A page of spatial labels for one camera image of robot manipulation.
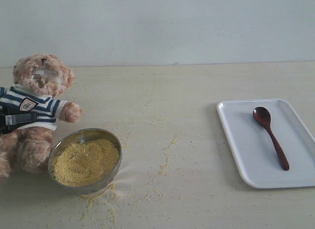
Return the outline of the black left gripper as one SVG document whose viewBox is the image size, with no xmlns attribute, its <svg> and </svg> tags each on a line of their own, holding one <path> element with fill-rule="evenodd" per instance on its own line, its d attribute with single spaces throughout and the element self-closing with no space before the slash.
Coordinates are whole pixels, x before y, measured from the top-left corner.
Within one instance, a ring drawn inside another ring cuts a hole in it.
<svg viewBox="0 0 315 229">
<path fill-rule="evenodd" d="M 36 121 L 35 113 L 12 114 L 8 108 L 3 107 L 0 111 L 0 133 L 8 134 L 14 131 L 14 126 L 27 125 Z"/>
</svg>

